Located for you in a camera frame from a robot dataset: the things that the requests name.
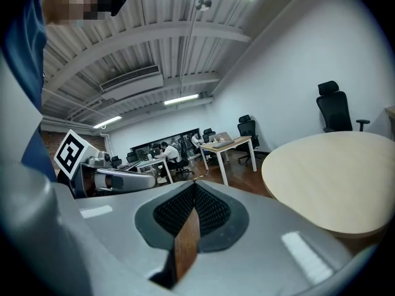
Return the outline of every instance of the white desk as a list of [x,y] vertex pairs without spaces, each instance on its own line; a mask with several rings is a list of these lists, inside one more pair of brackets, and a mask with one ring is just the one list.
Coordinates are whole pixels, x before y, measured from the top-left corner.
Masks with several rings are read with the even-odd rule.
[[341,237],[379,231],[395,207],[395,142],[359,131],[318,134],[271,152],[262,177],[274,198]]
[[152,169],[153,165],[156,165],[156,164],[161,163],[161,162],[163,162],[163,165],[165,166],[165,169],[166,169],[166,172],[167,172],[167,176],[168,176],[168,179],[169,179],[170,183],[173,183],[172,176],[170,175],[170,171],[168,170],[168,167],[167,167],[167,164],[166,164],[166,158],[142,161],[136,166],[136,168],[137,168],[137,171],[139,171],[141,173],[141,168],[151,167],[151,169]]
[[243,137],[236,138],[234,143],[227,145],[225,147],[222,147],[222,148],[218,148],[218,149],[213,148],[213,145],[216,144],[216,142],[212,143],[212,144],[201,145],[200,150],[201,150],[201,154],[202,154],[202,158],[203,158],[203,162],[204,162],[204,166],[206,167],[206,170],[208,171],[209,167],[207,166],[206,157],[204,156],[203,150],[208,150],[208,151],[213,152],[217,155],[218,163],[219,163],[220,169],[221,169],[223,183],[224,183],[224,185],[229,185],[228,179],[227,179],[227,174],[225,173],[225,168],[223,167],[221,152],[225,153],[225,159],[227,160],[227,162],[229,162],[229,157],[228,157],[227,151],[229,149],[235,148],[238,145],[244,144],[246,142],[248,142],[249,153],[251,155],[252,169],[254,170],[254,172],[256,172],[257,171],[257,164],[255,162],[254,148],[252,146],[251,136],[243,136]]

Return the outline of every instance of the ceiling light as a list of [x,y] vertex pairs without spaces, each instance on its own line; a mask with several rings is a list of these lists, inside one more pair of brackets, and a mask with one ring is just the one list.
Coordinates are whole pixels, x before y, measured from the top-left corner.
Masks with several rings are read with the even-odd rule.
[[120,119],[121,119],[121,116],[116,116],[114,118],[111,118],[110,120],[107,120],[107,121],[104,121],[104,122],[102,122],[100,124],[94,125],[93,128],[99,128],[101,126],[107,125],[109,123],[112,123],[113,121],[117,121],[117,120],[120,120]]
[[169,105],[169,104],[173,104],[173,103],[177,103],[177,102],[184,102],[184,101],[192,100],[192,99],[197,99],[198,97],[199,97],[198,94],[193,94],[192,96],[179,97],[178,99],[165,101],[165,105]]

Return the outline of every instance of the black mesh pad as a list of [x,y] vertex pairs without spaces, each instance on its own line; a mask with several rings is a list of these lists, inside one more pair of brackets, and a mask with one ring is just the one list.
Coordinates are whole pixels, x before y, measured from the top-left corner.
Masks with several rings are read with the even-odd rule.
[[195,209],[199,215],[200,236],[223,226],[230,217],[229,206],[218,197],[196,185]]
[[193,207],[200,222],[199,252],[225,250],[247,229],[244,205],[200,181],[185,183],[141,206],[136,228],[151,247],[172,250]]

